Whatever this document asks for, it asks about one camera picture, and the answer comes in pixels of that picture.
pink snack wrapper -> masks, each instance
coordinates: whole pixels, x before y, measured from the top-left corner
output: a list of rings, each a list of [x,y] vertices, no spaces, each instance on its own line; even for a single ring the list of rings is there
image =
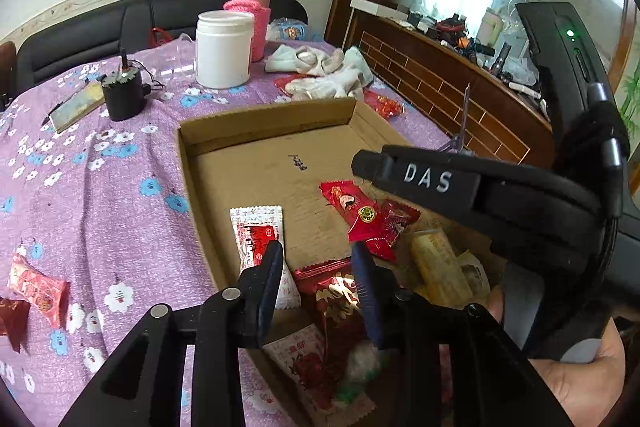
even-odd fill
[[[39,309],[53,328],[62,327],[61,305],[68,282],[43,275],[14,253],[7,286]]]

finger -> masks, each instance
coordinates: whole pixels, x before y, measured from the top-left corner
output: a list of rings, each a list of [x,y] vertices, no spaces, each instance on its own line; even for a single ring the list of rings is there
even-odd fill
[[[591,363],[530,360],[576,427],[596,427],[614,406],[625,380],[622,341],[611,319]]]
[[[495,320],[502,322],[502,314],[504,313],[504,292],[502,287],[497,285],[489,296],[486,298],[486,309],[492,314]]]

floral tablecloth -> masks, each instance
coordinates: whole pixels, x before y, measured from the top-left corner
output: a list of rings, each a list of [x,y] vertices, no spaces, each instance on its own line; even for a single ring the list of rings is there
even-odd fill
[[[331,51],[328,44],[313,44]],[[155,303],[173,309],[216,291],[199,252],[178,167],[175,130],[185,118],[230,108],[289,102],[264,64],[250,81],[204,89],[194,74],[194,44],[179,39],[133,55],[162,82],[138,116],[112,122],[105,106],[57,134],[45,115],[86,78],[109,73],[117,58],[86,64],[23,93],[0,116],[0,280],[14,252],[44,275],[69,282],[63,327],[31,307],[20,354],[0,337],[0,377],[36,427],[56,426],[126,333]],[[400,100],[376,81],[374,90]],[[393,126],[435,148],[446,136],[406,106]],[[0,296],[21,298],[2,284]],[[249,426],[292,425],[251,360],[240,353]],[[182,391],[189,424],[190,351]]]

